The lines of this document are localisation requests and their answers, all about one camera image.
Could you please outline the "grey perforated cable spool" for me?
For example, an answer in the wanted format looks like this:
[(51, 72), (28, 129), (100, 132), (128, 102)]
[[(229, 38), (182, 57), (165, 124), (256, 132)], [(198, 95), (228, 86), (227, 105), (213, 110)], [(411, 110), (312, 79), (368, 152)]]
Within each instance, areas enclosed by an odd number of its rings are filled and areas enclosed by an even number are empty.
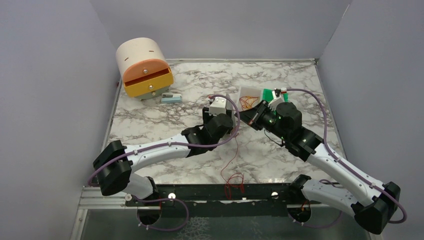
[(235, 107), (233, 106), (233, 104), (230, 101), (230, 100), (232, 100), (231, 96), (228, 93), (225, 96), (226, 96), (225, 111), (226, 111), (226, 114), (232, 120), (232, 130), (234, 130), (236, 125), (237, 125), (237, 120), (236, 120), (236, 116), (235, 116), (236, 110), (235, 110)]

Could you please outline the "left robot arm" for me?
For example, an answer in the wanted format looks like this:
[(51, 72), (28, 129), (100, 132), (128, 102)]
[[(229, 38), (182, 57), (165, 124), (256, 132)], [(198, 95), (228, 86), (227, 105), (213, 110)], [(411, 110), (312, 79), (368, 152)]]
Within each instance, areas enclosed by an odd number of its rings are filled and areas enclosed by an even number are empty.
[(120, 140), (110, 142), (93, 162), (100, 192), (111, 196), (119, 192), (142, 199), (157, 194), (151, 177), (135, 172), (163, 161), (183, 159), (204, 154), (217, 147), (221, 138), (234, 128), (232, 110), (209, 114), (202, 109), (203, 123), (184, 129), (181, 133), (160, 141), (141, 145), (123, 145)]

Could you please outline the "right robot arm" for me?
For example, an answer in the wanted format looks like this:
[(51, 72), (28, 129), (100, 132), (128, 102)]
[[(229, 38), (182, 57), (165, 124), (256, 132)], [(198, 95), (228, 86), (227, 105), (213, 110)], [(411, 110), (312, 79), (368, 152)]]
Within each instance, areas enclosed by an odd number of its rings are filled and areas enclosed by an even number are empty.
[(383, 232), (398, 209), (401, 189), (396, 183), (383, 183), (337, 154), (323, 138), (302, 125), (302, 113), (291, 102), (279, 103), (276, 109), (271, 109), (262, 101), (237, 117), (257, 131), (267, 130), (279, 137), (292, 155), (321, 169), (342, 185), (342, 188), (324, 186), (302, 175), (292, 184), (300, 189), (302, 198), (352, 216), (372, 234)]

